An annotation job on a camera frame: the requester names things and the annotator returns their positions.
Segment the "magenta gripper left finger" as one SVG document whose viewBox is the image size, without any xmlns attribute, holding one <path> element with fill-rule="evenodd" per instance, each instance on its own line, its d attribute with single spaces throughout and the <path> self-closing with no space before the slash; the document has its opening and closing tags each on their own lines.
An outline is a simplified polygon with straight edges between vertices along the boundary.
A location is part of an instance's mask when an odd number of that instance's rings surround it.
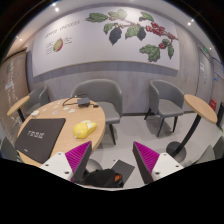
<svg viewBox="0 0 224 224">
<path fill-rule="evenodd" d="M 66 153 L 56 153 L 41 166 L 41 169 L 65 180 L 80 182 L 91 152 L 92 142 L 88 141 Z"/>
</svg>

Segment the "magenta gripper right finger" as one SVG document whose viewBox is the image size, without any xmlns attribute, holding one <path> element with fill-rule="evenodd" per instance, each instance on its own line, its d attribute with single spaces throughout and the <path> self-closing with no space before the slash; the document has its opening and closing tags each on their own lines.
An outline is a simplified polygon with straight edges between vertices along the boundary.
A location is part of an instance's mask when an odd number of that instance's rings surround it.
<svg viewBox="0 0 224 224">
<path fill-rule="evenodd" d="M 133 154 L 145 184 L 183 169 L 183 166 L 168 153 L 157 153 L 136 141 L 133 142 Z"/>
</svg>

